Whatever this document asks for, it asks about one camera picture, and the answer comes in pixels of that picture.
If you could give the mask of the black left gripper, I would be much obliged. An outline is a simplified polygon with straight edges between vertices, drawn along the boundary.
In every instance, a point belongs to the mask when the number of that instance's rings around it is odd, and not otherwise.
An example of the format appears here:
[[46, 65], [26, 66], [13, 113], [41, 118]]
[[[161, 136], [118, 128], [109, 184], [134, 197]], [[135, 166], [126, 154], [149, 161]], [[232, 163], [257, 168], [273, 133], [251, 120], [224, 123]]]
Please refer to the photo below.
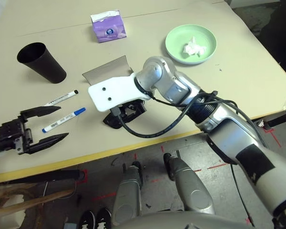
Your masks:
[[41, 117], [60, 110], [59, 106], [39, 106], [20, 112], [20, 117], [12, 121], [3, 123], [0, 126], [0, 155], [9, 150], [16, 150], [21, 154], [34, 154], [44, 149], [50, 148], [63, 140], [69, 133], [52, 135], [41, 139], [38, 143], [33, 143], [31, 130], [26, 128], [27, 119], [31, 117]]

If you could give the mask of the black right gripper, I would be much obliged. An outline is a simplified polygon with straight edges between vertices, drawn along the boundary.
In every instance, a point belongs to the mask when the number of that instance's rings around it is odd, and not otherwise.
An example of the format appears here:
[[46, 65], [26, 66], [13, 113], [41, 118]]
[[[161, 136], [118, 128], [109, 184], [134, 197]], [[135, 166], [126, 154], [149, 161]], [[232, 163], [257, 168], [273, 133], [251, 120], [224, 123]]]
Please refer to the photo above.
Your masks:
[[135, 119], [146, 112], [143, 100], [133, 100], [120, 105], [122, 119]]

